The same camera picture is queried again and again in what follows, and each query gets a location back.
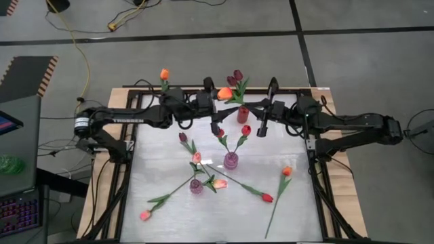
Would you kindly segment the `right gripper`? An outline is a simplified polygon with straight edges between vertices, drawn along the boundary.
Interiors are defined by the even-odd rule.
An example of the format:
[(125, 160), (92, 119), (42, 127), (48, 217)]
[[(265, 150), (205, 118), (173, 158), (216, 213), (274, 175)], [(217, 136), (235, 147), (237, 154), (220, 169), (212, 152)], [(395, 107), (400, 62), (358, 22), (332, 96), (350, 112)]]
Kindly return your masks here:
[[(243, 104), (249, 110), (268, 110), (271, 108), (270, 120), (274, 122), (285, 122), (286, 114), (288, 112), (288, 107), (285, 106), (285, 102), (274, 101), (274, 103), (268, 99), (264, 98), (258, 102), (244, 102)], [(257, 136), (259, 138), (264, 138), (267, 135), (267, 123), (269, 120), (268, 114), (261, 115), (258, 120), (260, 121), (260, 127), (257, 130)]]

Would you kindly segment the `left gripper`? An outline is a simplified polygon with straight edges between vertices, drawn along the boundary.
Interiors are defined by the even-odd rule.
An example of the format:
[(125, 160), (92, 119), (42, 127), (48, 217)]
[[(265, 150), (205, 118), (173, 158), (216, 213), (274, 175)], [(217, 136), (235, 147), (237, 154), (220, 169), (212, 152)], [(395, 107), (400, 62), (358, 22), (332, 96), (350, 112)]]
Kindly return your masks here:
[(246, 106), (232, 107), (224, 110), (218, 110), (216, 112), (216, 107), (212, 94), (202, 91), (196, 93), (196, 97), (193, 100), (193, 110), (196, 117), (212, 116), (211, 129), (212, 133), (215, 136), (220, 135), (220, 128), (218, 126), (218, 123), (222, 123), (223, 120), (229, 115), (239, 111), (248, 115), (250, 112)]

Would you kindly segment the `red artificial tulip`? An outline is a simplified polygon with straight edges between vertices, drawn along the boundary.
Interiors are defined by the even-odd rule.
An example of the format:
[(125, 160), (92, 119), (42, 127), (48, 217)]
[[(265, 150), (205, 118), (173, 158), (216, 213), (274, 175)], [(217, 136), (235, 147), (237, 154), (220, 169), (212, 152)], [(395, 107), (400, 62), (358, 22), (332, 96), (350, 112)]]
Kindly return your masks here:
[(223, 173), (223, 172), (221, 172), (221, 171), (213, 168), (211, 165), (208, 165), (208, 167), (210, 169), (212, 169), (213, 171), (215, 171), (215, 172), (217, 172), (217, 173), (225, 176), (226, 178), (230, 179), (231, 181), (237, 183), (238, 185), (240, 185), (242, 188), (244, 188), (245, 190), (247, 190), (251, 194), (259, 196), (264, 202), (267, 202), (267, 203), (272, 203), (273, 202), (274, 198), (270, 194), (265, 193), (265, 192), (261, 192), (261, 191), (256, 190), (255, 188), (253, 188), (251, 186), (248, 186), (247, 184), (241, 183), (241, 182), (235, 180), (234, 178), (226, 175), (225, 173)]
[(230, 153), (230, 150), (227, 146), (227, 135), (225, 134), (223, 129), (219, 129), (219, 134), (217, 135), (218, 141), (219, 143), (221, 143), (221, 145), (224, 146), (224, 148), (226, 149), (226, 151), (228, 153)]
[(237, 152), (237, 149), (248, 139), (248, 136), (251, 134), (252, 129), (249, 125), (244, 125), (241, 128), (241, 136), (237, 141), (237, 145), (235, 150), (233, 151), (234, 153)]

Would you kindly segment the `pink artificial tulip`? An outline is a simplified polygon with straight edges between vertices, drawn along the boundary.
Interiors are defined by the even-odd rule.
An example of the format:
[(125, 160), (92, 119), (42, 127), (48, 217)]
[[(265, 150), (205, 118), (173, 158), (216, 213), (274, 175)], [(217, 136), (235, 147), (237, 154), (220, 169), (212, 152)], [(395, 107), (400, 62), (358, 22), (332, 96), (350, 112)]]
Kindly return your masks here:
[(228, 182), (222, 179), (216, 179), (215, 175), (211, 175), (202, 185), (209, 188), (212, 192), (217, 193), (218, 189), (226, 188)]
[(193, 170), (193, 179), (196, 179), (196, 176), (198, 174), (204, 174), (204, 170), (201, 166), (201, 153), (200, 152), (194, 152), (191, 162), (189, 163)]
[(158, 210), (160, 207), (162, 207), (165, 202), (178, 190), (180, 190), (186, 183), (188, 183), (190, 180), (192, 180), (194, 178), (194, 176), (191, 176), (190, 178), (188, 178), (187, 180), (185, 180), (180, 186), (178, 186), (177, 188), (175, 188), (172, 192), (166, 194), (166, 195), (162, 195), (160, 197), (156, 197), (154, 199), (150, 199), (148, 200), (148, 203), (154, 203), (154, 206), (152, 206), (150, 209), (142, 212), (140, 214), (140, 219), (142, 221), (147, 221), (153, 214), (154, 211)]

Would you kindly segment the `pink round bulb glass vase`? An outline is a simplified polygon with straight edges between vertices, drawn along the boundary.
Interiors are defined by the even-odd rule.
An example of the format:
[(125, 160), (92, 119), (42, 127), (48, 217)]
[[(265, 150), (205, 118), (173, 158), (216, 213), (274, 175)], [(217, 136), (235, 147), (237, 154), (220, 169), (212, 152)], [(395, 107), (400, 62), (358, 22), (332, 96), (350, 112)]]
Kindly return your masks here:
[(191, 191), (193, 194), (198, 195), (198, 194), (200, 194), (200, 193), (202, 192), (202, 190), (203, 190), (203, 185), (202, 185), (202, 183), (201, 183), (199, 180), (197, 180), (197, 179), (193, 179), (193, 180), (191, 180), (191, 182), (190, 182), (189, 189), (190, 189), (190, 191)]

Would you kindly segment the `red ribbed glass vase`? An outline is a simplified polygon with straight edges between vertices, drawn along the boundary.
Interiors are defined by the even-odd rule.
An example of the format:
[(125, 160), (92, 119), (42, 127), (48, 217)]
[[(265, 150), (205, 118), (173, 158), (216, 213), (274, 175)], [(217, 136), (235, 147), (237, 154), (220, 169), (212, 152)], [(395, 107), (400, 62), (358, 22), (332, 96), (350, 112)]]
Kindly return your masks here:
[(244, 124), (248, 120), (250, 110), (245, 106), (240, 106), (237, 114), (237, 122), (240, 124)]

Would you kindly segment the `pink ribbed cylinder glass vase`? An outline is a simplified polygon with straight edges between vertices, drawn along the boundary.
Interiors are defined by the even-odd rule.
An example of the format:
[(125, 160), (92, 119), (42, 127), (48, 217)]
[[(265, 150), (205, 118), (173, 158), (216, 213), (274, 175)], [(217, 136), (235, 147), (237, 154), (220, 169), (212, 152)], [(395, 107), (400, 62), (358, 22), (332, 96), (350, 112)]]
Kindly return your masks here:
[(235, 152), (228, 152), (224, 156), (223, 165), (224, 168), (232, 170), (238, 166), (239, 157)]

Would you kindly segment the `black flat bar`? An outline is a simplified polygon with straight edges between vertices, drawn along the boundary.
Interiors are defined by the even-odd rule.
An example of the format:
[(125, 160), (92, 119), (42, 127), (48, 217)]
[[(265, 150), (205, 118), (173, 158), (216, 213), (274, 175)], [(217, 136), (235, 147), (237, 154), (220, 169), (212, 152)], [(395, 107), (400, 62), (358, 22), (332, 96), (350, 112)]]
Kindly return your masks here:
[[(160, 85), (123, 85), (121, 88), (149, 88), (152, 87), (154, 89), (161, 88)], [(181, 89), (202, 89), (203, 86), (200, 85), (170, 85), (170, 87), (179, 87)]]

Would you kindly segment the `black cart leg bar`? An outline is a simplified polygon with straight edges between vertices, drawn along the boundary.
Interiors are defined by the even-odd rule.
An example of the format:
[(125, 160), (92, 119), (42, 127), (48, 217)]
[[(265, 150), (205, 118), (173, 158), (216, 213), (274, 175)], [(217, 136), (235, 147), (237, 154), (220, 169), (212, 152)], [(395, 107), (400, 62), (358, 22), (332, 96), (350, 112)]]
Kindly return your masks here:
[(88, 184), (65, 178), (44, 169), (37, 168), (36, 185), (46, 185), (51, 190), (86, 198)]

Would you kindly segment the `black stand foot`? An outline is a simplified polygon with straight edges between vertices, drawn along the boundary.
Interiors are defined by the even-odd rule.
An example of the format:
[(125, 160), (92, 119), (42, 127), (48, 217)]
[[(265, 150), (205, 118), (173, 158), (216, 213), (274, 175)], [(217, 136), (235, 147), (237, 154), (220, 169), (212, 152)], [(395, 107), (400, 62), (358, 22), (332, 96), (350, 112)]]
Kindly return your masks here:
[(47, 9), (51, 13), (60, 13), (68, 9), (71, 5), (69, 0), (45, 0)]

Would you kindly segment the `large black striped-edge floor mat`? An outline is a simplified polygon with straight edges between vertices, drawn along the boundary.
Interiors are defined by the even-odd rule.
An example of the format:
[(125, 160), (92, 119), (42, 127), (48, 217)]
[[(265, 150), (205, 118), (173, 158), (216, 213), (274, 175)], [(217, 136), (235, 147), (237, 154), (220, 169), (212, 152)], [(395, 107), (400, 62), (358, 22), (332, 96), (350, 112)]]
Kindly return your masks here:
[(0, 75), (0, 103), (29, 96), (43, 97), (58, 56), (16, 56)]

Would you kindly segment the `black computer monitor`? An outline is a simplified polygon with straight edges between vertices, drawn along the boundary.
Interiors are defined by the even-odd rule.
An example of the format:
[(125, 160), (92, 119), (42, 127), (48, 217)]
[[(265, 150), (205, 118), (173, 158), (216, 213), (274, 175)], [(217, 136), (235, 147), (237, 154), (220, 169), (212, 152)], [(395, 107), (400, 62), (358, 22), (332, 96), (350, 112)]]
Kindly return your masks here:
[(23, 126), (23, 122), (0, 110), (0, 136)]

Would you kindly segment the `green translucent object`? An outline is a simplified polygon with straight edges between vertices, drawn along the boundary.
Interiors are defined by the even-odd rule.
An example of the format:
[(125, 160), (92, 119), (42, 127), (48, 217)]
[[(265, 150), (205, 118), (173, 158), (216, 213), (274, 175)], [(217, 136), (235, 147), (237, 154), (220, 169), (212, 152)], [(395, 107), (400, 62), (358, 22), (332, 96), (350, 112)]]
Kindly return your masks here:
[(19, 174), (25, 168), (25, 162), (15, 156), (0, 155), (0, 174)]

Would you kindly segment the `purple backlit keyboard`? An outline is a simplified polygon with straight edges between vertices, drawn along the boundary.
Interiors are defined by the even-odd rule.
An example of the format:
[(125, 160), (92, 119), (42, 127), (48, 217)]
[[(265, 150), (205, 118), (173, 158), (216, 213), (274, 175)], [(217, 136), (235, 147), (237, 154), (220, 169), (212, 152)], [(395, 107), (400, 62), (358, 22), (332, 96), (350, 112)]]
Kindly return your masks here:
[(43, 208), (38, 190), (0, 198), (0, 238), (42, 225)]

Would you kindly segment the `black aluminium table frame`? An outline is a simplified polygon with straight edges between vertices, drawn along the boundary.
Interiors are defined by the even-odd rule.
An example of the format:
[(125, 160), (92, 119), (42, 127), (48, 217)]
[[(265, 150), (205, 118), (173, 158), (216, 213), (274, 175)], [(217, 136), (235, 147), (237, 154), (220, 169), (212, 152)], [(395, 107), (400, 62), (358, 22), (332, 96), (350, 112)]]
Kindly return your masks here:
[[(146, 90), (146, 86), (125, 85), (122, 88), (113, 88), (108, 106), (114, 108), (130, 108), (142, 102), (143, 95), (151, 94), (151, 90)], [(277, 94), (296, 94), (297, 96), (311, 96), (318, 100), (321, 96), (328, 99), (330, 108), (335, 111), (332, 93), (329, 87), (284, 87)], [(131, 139), (127, 133), (136, 135), (137, 126), (132, 125), (109, 125), (108, 133), (116, 139)], [(127, 201), (127, 189), (130, 183), (131, 165), (109, 166), (108, 153), (96, 156), (94, 160), (94, 170), (91, 177), (100, 176), (100, 181), (94, 179), (90, 183), (85, 199), (85, 207), (81, 215), (80, 225), (77, 233), (78, 244), (119, 244), (121, 227), (123, 225), (123, 214)], [(338, 166), (318, 163), (315, 169), (321, 170), (318, 175), (318, 182), (324, 187), (324, 193), (329, 201), (335, 204), (337, 210), (355, 232), (367, 238), (366, 225), (363, 220), (359, 199), (354, 183), (350, 180), (350, 172), (339, 169)], [(326, 241), (347, 240), (344, 235), (344, 228), (338, 223), (337, 218), (332, 215), (332, 211), (326, 206), (324, 200), (315, 193), (316, 204), (318, 205), (319, 222), (321, 234)], [(94, 214), (95, 225), (92, 226), (91, 214)], [(98, 229), (95, 237), (87, 237), (91, 230)]]

